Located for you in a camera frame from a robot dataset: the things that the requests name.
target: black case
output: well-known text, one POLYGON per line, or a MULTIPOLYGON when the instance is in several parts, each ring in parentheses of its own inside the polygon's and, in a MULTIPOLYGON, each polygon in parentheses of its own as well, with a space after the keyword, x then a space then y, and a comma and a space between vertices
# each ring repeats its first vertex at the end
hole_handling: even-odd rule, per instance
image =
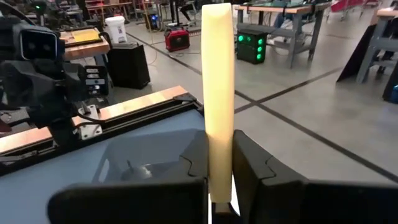
POLYGON ((150 82, 143 45, 113 44, 107 56, 114 86, 142 89, 150 82))

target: gray table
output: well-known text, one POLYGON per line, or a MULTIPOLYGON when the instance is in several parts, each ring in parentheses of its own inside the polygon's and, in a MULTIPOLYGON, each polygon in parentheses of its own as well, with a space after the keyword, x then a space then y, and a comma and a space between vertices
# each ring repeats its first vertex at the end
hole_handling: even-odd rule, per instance
POLYGON ((257 30, 260 32, 264 32, 266 34, 288 37, 290 38, 289 44, 278 44, 275 47, 280 47, 283 49, 287 49, 289 51, 287 60, 289 63, 289 67, 292 68, 294 55, 302 53, 304 51, 309 51, 308 60, 312 60, 313 55, 315 53, 315 48, 317 46, 319 30, 321 28, 321 23, 323 19, 323 11, 330 6, 330 3, 321 3, 317 4, 315 7, 315 25, 313 28, 313 32, 311 34, 312 39, 309 45, 299 45, 296 43, 296 39, 299 36, 299 27, 302 26, 303 21, 302 17, 304 14, 308 14, 311 12, 311 6, 302 6, 295 8, 287 8, 285 9, 285 13, 293 14, 293 29, 283 29, 283 28, 275 28, 271 26, 263 25, 263 18, 265 12, 283 12, 283 7, 256 7, 256 6, 236 6, 235 9, 238 10, 238 30, 249 29, 249 30, 257 30), (258 24, 247 24, 243 22, 243 12, 244 10, 248 11, 257 11, 259 12, 259 21, 258 24))
POLYGON ((376 28, 373 32, 373 36, 369 43, 369 47, 366 51, 365 57, 362 61, 359 72, 356 76, 357 83, 364 83, 369 76, 369 68, 373 65, 379 65, 382 67, 392 67, 396 65, 396 61, 375 61, 375 56, 380 50, 388 50, 391 52, 398 52, 398 39, 390 39, 383 37, 384 31, 387 27, 388 21, 398 16, 398 10, 380 9, 377 11, 377 17, 379 18, 376 28))

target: gray metal frame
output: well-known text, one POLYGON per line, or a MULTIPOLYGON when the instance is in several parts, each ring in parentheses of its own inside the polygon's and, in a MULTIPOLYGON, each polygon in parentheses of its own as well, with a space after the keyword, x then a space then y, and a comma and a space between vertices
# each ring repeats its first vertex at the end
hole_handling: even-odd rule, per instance
POLYGON ((369 47, 366 51, 365 58, 362 61, 361 68, 356 76, 357 83, 364 83, 368 80, 369 68, 373 65, 383 65, 385 67, 395 67, 395 63, 380 63, 375 62, 374 58, 380 50, 388 50, 392 52, 398 52, 398 40, 382 37, 387 27, 388 20, 393 17, 382 16, 379 17, 376 28, 373 32, 373 36, 369 43, 369 47))
POLYGON ((299 28, 302 26, 303 14, 298 13, 298 14, 293 15, 293 29, 290 30, 290 29, 274 28, 271 26, 262 25, 264 12, 260 12, 258 25, 245 24, 245 23, 243 23, 243 10, 238 10, 237 28, 238 28, 238 30, 251 29, 251 30, 261 31, 266 34, 272 33, 272 35, 276 35, 276 36, 290 37, 291 40, 290 40, 290 44, 288 47, 278 46, 278 45, 275 45, 275 47, 285 48, 285 49, 289 50, 287 60, 289 63, 289 67, 292 68, 293 61, 294 61, 294 55, 296 55, 296 54, 299 54, 299 53, 302 53, 302 52, 308 50, 309 51, 308 60, 313 59, 313 55, 315 53, 315 48, 317 47, 319 30, 320 30, 321 24, 322 24, 323 11, 324 10, 322 9, 322 10, 318 10, 315 12, 315 25, 313 28, 313 32, 311 34, 311 36, 312 36, 311 43, 309 45, 304 45, 304 46, 298 46, 296 44, 296 38, 299 36, 299 30, 300 30, 299 28))

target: concrete floor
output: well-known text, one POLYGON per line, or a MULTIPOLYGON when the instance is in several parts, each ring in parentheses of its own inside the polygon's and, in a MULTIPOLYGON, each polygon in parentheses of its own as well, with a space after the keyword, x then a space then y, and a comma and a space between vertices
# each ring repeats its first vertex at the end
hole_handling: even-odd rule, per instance
MULTIPOLYGON (((312 63, 302 53, 288 69, 286 52, 271 47, 264 64, 236 60, 235 128, 310 179, 398 182, 398 105, 381 99, 388 77, 335 83, 372 14, 369 9, 359 20, 356 10, 340 22, 341 14, 332 13, 312 63)), ((152 82, 141 91, 117 88, 118 101, 175 85, 202 101, 200 35, 189 49, 171 54, 163 33, 151 36, 135 22, 126 30, 129 41, 145 45, 152 82)))

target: metal bracket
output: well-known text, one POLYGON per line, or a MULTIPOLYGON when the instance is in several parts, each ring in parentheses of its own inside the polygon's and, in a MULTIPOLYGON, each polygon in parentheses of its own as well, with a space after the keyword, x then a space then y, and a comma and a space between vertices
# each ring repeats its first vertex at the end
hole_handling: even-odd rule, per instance
POLYGON ((193 101, 196 101, 197 99, 189 93, 184 93, 179 96, 173 97, 173 100, 179 100, 179 101, 184 101, 184 102, 193 102, 193 101))
MULTIPOLYGON (((87 116, 89 118, 99 119, 97 107, 95 105, 87 106, 87 108, 90 110, 89 114, 85 114, 83 108, 79 109, 79 113, 85 114, 85 116, 87 116)), ((81 120, 82 120, 81 122, 90 122, 83 118, 81 120)), ((102 128, 101 128, 101 125, 99 125, 99 124, 83 125, 83 126, 79 127, 79 129, 80 129, 80 134, 81 134, 81 140, 86 140, 86 139, 92 138, 94 136, 97 136, 99 134, 102 134, 102 128)))

